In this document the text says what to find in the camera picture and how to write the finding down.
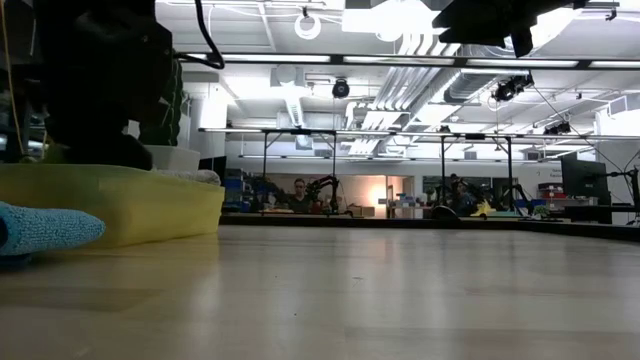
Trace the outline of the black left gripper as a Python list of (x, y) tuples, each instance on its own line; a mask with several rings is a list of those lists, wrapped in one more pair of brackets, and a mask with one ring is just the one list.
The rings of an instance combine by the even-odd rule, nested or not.
[(57, 164), (113, 165), (149, 171), (153, 157), (121, 125), (93, 121), (45, 120), (52, 141), (44, 161)]

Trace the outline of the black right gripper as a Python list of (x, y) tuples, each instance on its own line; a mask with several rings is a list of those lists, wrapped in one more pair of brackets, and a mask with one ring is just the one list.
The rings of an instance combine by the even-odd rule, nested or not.
[[(552, 11), (569, 8), (571, 12), (584, 8), (589, 0), (453, 0), (432, 21), (434, 29), (444, 29), (439, 40), (444, 43), (493, 45), (507, 48), (506, 38), (516, 58), (528, 55), (534, 48), (531, 28), (538, 17)], [(488, 25), (495, 19), (491, 28)]]

